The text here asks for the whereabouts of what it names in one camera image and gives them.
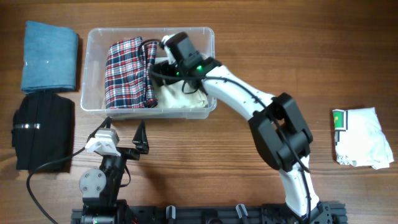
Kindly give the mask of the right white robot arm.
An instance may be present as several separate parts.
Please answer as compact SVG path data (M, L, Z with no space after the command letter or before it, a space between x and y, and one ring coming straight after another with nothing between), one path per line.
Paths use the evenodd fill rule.
M274 96L258 90L215 58L204 58L185 32L164 36L159 46L175 71L172 75L150 74L186 81L240 114L248 122L260 157L279 172L286 206L301 222L311 223L320 202L309 170L313 135L296 101L287 93Z

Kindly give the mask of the plaid cloth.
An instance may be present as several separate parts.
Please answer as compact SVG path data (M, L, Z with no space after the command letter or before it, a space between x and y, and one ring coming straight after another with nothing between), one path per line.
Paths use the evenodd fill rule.
M154 108L158 105L149 70L155 65L157 41L126 39L108 50L104 78L107 109Z

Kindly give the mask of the clear plastic storage container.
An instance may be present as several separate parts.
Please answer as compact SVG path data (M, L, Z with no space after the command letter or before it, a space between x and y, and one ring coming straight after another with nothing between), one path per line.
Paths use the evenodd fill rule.
M105 107L105 68L111 45L133 37L161 39L165 35L186 32L203 57L215 57L215 33L209 27L157 27L157 28L95 28L88 34L85 66L82 75L80 107L91 114L113 119L185 118L205 119L216 108L217 99L208 96L204 108L131 108Z

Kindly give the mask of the cream cloth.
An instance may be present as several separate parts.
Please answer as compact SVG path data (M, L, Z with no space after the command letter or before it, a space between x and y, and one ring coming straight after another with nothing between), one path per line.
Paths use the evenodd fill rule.
M188 85L183 86L183 81L163 86L157 86L153 80L152 82L158 99L155 108L202 108L208 104L204 93L192 90Z

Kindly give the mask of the white printed cloth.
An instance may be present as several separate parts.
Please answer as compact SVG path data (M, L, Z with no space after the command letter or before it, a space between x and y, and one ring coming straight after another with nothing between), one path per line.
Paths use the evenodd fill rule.
M394 162L375 108L332 111L336 161L353 167L385 169Z

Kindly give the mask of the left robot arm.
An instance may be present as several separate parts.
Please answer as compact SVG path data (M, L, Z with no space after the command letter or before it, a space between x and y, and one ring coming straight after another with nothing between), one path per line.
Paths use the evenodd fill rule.
M138 161L149 153L146 125L141 121L132 139L134 147L119 147L119 136L111 128L112 119L107 117L88 137L85 149L102 156L97 169L83 173L79 181L83 208L74 210L72 223L138 223L138 217L125 199L118 199L124 173L129 173L126 162Z

